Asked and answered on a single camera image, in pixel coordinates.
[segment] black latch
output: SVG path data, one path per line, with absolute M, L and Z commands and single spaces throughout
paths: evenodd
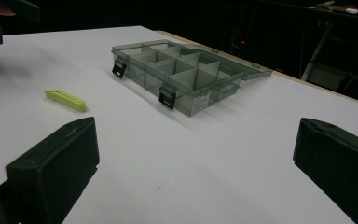
M 124 72 L 126 71 L 127 65 L 124 63 L 115 63 L 113 66 L 112 73 L 115 74 L 119 78 L 123 78 Z
M 175 106 L 175 99 L 176 99 L 176 88 L 163 83 L 159 87 L 159 98 L 158 100 L 166 105 L 169 109 L 173 109 Z

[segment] compartment box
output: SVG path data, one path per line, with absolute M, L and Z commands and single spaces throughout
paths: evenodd
M 112 47 L 114 68 L 170 109 L 194 116 L 237 92 L 242 80 L 270 76 L 260 65 L 235 63 L 195 46 L 168 40 Z

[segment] white tabletop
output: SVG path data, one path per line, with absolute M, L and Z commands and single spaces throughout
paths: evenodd
M 293 152 L 303 117 L 358 135 L 357 102 L 273 75 L 189 118 L 111 73 L 112 46 L 163 38 L 140 26 L 4 36 L 0 184 L 23 152 L 93 116 L 101 163 L 64 223 L 351 223 Z M 54 89 L 88 111 L 50 101 Z

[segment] dark background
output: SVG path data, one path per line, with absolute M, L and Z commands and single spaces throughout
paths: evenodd
M 256 0 L 243 1 L 58 1 L 29 0 L 40 7 L 40 22 L 19 16 L 2 17 L 5 35 L 142 25 L 163 30 L 203 45 L 260 63 L 292 77 L 300 77 L 330 18 L 303 13 L 324 1 L 282 0 L 297 6 L 272 7 Z M 350 1 L 338 1 L 346 4 Z M 358 42 L 358 22 L 335 20 L 333 35 Z M 322 60 L 358 71 L 358 46 L 330 44 Z

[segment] yellow clip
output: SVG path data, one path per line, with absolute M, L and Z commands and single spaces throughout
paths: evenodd
M 86 112 L 86 102 L 65 91 L 45 91 L 46 96 L 55 102 L 71 107 L 78 112 Z

